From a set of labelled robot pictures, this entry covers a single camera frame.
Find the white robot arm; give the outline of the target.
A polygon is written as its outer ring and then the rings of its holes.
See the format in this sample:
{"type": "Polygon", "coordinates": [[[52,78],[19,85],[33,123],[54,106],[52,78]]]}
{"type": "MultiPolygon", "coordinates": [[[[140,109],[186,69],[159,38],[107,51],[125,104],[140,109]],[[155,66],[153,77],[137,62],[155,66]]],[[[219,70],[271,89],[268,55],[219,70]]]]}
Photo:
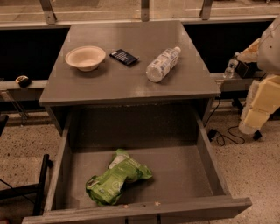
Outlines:
{"type": "Polygon", "coordinates": [[[260,130],[270,115],[280,108],[280,17],[237,59],[245,63],[255,62],[267,74],[263,80],[252,82],[241,112],[239,130],[249,135],[260,130]]]}

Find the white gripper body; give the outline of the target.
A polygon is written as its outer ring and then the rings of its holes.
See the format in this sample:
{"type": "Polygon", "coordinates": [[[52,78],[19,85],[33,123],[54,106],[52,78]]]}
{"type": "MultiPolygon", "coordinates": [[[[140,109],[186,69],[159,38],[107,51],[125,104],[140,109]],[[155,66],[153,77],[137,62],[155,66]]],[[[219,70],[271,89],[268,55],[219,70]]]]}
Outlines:
{"type": "Polygon", "coordinates": [[[249,87],[245,105],[260,112],[257,120],[263,119],[262,127],[280,107],[280,76],[269,75],[262,81],[254,80],[249,87]]]}

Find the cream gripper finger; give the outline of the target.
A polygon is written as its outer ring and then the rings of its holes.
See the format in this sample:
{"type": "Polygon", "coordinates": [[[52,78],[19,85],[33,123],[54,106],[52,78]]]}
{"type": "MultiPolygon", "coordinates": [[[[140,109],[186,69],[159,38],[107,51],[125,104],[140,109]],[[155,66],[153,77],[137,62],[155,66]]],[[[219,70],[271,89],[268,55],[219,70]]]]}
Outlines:
{"type": "Polygon", "coordinates": [[[257,61],[257,54],[259,48],[260,39],[255,40],[249,47],[243,50],[238,56],[237,59],[240,62],[252,63],[257,61]]]}

